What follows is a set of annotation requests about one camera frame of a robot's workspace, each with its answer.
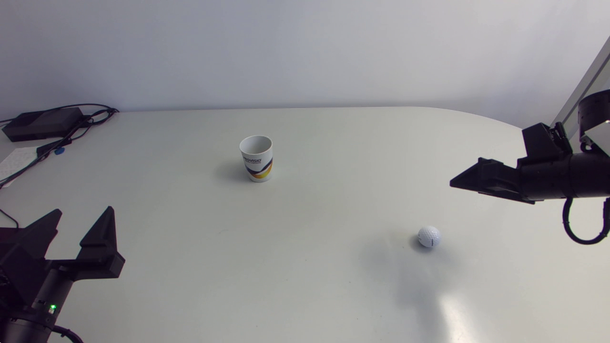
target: white table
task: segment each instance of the white table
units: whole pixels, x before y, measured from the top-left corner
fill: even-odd
[[[246,177],[251,134],[274,140],[269,182]],[[24,145],[3,139],[0,157]],[[115,208],[121,277],[75,283],[57,322],[88,343],[607,341],[610,239],[569,240],[562,201],[449,187],[477,157],[524,155],[519,129],[442,109],[124,113],[0,208],[22,225],[63,211],[49,259]],[[601,203],[575,202],[583,237]],[[440,246],[418,246],[423,225]]]

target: black cable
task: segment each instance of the black cable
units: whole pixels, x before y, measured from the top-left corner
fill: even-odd
[[[62,337],[67,337],[73,343],[84,343],[76,333],[73,333],[72,331],[66,328],[62,328],[58,325],[55,325],[52,331],[62,335]]]
[[[81,129],[81,128],[87,128],[85,130],[85,132],[83,132],[81,135],[79,135],[78,137],[76,137],[77,139],[81,138],[83,135],[85,135],[87,133],[87,131],[94,125],[101,125],[103,123],[105,123],[108,119],[110,119],[110,117],[112,117],[115,113],[119,112],[118,109],[114,109],[110,106],[106,106],[106,105],[102,105],[102,104],[94,104],[94,103],[83,103],[83,104],[73,104],[73,105],[66,105],[66,106],[60,106],[60,107],[56,107],[53,109],[48,109],[45,110],[44,112],[50,111],[50,110],[58,110],[58,109],[64,109],[64,108],[69,108],[69,107],[78,107],[78,106],[100,106],[100,107],[104,107],[105,109],[103,110],[99,110],[95,113],[93,113],[92,115],[86,115],[85,116],[85,120],[83,120],[82,122],[80,122],[78,125],[76,125],[74,127],[74,129],[72,129],[72,131],[70,131],[64,138],[62,138],[61,140],[57,141],[57,143],[52,146],[49,150],[47,150],[47,152],[39,155],[39,157],[37,157],[34,161],[32,161],[30,164],[28,164],[27,166],[25,166],[24,168],[22,168],[21,170],[15,172],[14,174],[10,175],[7,178],[4,178],[2,180],[0,180],[0,189],[3,188],[7,183],[9,183],[10,181],[13,181],[14,179],[16,179],[17,177],[19,177],[20,175],[22,175],[24,172],[26,172],[28,169],[32,168],[34,165],[38,164],[39,162],[43,161],[44,159],[46,159],[49,154],[54,151],[55,149],[61,147],[64,145],[64,143],[71,139],[72,135],[74,135],[74,133]],[[104,112],[107,112],[108,115],[98,121],[93,121],[93,117],[97,116],[97,115],[101,115]]]
[[[9,219],[11,219],[13,222],[15,222],[16,228],[19,228],[19,222],[17,222],[17,219],[9,216],[9,214],[4,212],[2,209],[0,209],[0,212],[2,212],[2,214],[6,215]]]
[[[93,127],[93,125],[87,126],[86,130],[82,134],[72,138],[72,141],[75,141],[75,140],[81,138],[82,136],[84,136],[87,133],[87,131],[89,131],[89,129],[91,129],[92,127]]]
[[[39,157],[37,157],[34,161],[30,162],[30,164],[28,164],[27,166],[25,166],[24,168],[22,168],[21,170],[15,172],[14,174],[10,175],[7,178],[4,178],[2,180],[0,180],[0,189],[2,187],[4,187],[4,185],[6,185],[7,183],[9,183],[10,181],[13,181],[14,179],[16,179],[17,177],[19,177],[19,175],[23,174],[26,172],[26,170],[32,168],[34,165],[38,164],[39,162],[41,162],[42,160],[46,159],[49,156],[49,153],[51,153],[53,150],[57,149],[58,147],[62,146],[62,144],[68,140],[78,129],[81,128],[81,124],[77,125],[74,129],[72,129],[72,131],[70,131],[70,133],[68,133],[66,135],[66,137],[62,138],[61,140],[57,141],[57,143],[51,147],[47,152],[45,152],[44,154],[40,155]]]
[[[601,232],[599,233],[599,235],[597,235],[597,237],[595,237],[593,239],[580,239],[580,238],[576,237],[576,235],[572,232],[572,229],[570,228],[570,222],[569,222],[570,207],[572,206],[572,201],[573,201],[573,198],[565,199],[564,214],[563,214],[565,233],[567,233],[568,236],[574,242],[579,243],[579,244],[584,244],[584,245],[596,244],[596,243],[601,242],[602,239],[606,238],[606,236],[608,235],[608,232],[610,232],[610,198],[606,198],[606,201],[604,201],[604,209],[603,209],[604,226],[603,226]]]

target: white golf ball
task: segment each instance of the white golf ball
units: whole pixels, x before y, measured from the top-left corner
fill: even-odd
[[[436,247],[440,244],[440,231],[434,226],[424,226],[417,234],[417,239],[426,248]]]

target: cup rim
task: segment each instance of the cup rim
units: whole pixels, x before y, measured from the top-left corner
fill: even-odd
[[[269,140],[269,142],[270,142],[270,144],[269,144],[269,148],[268,148],[267,150],[265,150],[265,151],[262,151],[262,152],[260,152],[260,153],[256,153],[256,154],[251,154],[251,153],[247,153],[247,152],[245,152],[245,151],[242,149],[242,144],[243,144],[243,143],[244,143],[246,140],[248,140],[248,139],[250,139],[250,138],[253,138],[253,137],[263,137],[263,138],[268,139],[268,140]],[[272,148],[272,147],[273,147],[273,140],[272,140],[271,138],[269,138],[269,137],[265,136],[265,135],[251,135],[251,136],[248,136],[248,137],[246,137],[246,138],[242,139],[242,141],[239,143],[239,150],[242,152],[242,154],[247,154],[247,155],[252,155],[252,156],[256,156],[256,155],[261,155],[261,154],[264,154],[264,153],[268,152],[269,150],[271,150],[271,148]]]

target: white paper cup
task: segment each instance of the white paper cup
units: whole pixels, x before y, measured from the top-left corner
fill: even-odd
[[[264,135],[251,135],[239,143],[243,163],[248,177],[254,182],[265,182],[271,179],[273,166],[273,142]]]

